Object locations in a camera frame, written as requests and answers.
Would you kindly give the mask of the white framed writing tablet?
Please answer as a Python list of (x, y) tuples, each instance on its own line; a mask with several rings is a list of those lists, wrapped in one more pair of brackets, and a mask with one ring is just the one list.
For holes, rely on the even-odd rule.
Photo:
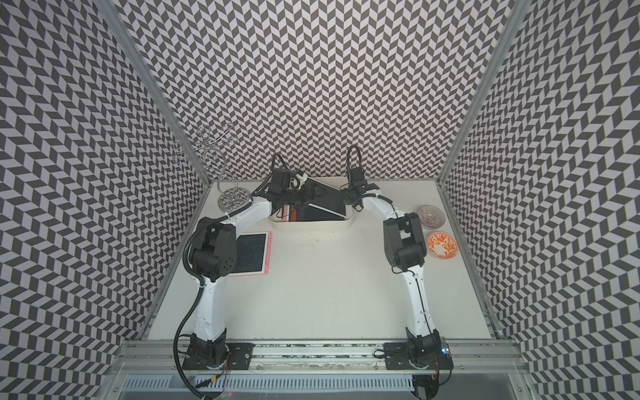
[(308, 179), (307, 181), (315, 182), (320, 191), (320, 197), (311, 201), (309, 204), (316, 204), (317, 206), (337, 211), (347, 219), (346, 205), (343, 204), (343, 193), (340, 190), (314, 179)]

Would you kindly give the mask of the pink edged writing tablet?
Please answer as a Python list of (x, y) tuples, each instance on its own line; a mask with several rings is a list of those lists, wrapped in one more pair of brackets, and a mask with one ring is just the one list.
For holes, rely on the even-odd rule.
[(248, 233), (238, 238), (238, 259), (231, 275), (266, 275), (270, 269), (273, 233)]

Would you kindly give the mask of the red framed writing tablet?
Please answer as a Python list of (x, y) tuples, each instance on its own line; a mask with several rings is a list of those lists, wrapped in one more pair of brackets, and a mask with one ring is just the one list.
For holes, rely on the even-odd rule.
[(300, 207), (290, 207), (288, 214), (284, 217), (287, 222), (326, 222), (344, 221), (346, 217), (334, 210), (308, 204)]

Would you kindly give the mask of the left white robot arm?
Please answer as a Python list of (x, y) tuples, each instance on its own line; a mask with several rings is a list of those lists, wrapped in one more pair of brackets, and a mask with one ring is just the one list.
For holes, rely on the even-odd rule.
[(238, 259), (238, 236), (286, 206), (297, 209), (327, 194), (311, 178), (278, 168), (240, 208), (218, 218), (203, 218), (183, 250), (183, 267), (198, 280), (198, 294), (185, 318), (195, 314), (186, 358), (216, 368), (228, 356), (220, 293)]

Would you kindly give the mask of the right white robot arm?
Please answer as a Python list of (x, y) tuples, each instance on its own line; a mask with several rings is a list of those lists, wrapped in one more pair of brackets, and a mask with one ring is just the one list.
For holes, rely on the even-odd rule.
[(363, 208), (382, 221), (383, 250), (393, 273), (403, 278), (408, 298), (406, 357), (412, 366), (425, 369), (443, 354), (440, 332), (429, 310), (424, 285), (428, 247), (419, 216), (405, 213), (369, 183), (361, 167), (349, 167), (345, 202)]

